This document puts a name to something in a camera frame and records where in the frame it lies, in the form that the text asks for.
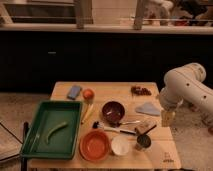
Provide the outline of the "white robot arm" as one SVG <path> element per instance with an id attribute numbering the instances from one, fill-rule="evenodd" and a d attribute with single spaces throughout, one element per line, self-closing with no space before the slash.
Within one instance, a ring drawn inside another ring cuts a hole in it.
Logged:
<path id="1" fill-rule="evenodd" d="M 163 127 L 170 126 L 175 110 L 183 101 L 194 104 L 207 114 L 213 114 L 213 89 L 203 84 L 205 78 L 206 70 L 199 63 L 174 68 L 164 75 L 165 87 L 159 93 Z"/>

